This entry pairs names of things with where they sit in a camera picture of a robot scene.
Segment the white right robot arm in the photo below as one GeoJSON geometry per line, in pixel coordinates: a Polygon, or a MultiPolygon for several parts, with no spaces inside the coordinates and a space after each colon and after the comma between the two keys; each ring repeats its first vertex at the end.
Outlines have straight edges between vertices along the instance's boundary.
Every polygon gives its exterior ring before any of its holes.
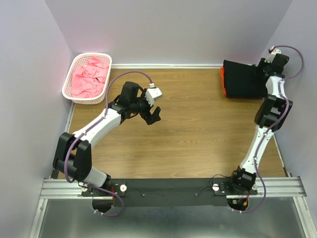
{"type": "Polygon", "coordinates": [[[233,194],[243,194],[252,189],[264,151],[293,105],[285,95],[285,76],[282,74],[288,61],[288,56],[274,49],[258,65],[258,75],[265,82],[267,96],[255,116],[256,129],[249,150],[228,181],[228,189],[233,194]]]}

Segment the black t-shirt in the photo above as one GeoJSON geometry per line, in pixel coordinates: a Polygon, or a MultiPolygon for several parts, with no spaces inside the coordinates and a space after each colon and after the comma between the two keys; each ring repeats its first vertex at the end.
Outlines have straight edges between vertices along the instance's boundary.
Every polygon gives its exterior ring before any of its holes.
{"type": "Polygon", "coordinates": [[[228,98],[256,99],[267,95],[265,84],[256,77],[255,65],[224,60],[222,67],[228,98]]]}

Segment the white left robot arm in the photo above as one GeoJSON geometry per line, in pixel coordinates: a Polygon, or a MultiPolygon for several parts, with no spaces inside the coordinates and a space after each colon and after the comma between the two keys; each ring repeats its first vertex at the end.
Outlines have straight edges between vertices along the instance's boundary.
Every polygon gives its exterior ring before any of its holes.
{"type": "Polygon", "coordinates": [[[106,195],[111,177],[92,165],[92,149],[108,132],[134,116],[139,115],[148,125],[160,121],[160,107],[154,103],[161,97],[161,90],[154,84],[143,89],[137,83],[125,82],[121,93],[98,117],[73,134],[65,132],[59,137],[53,168],[70,181],[91,184],[97,195],[106,195]]]}

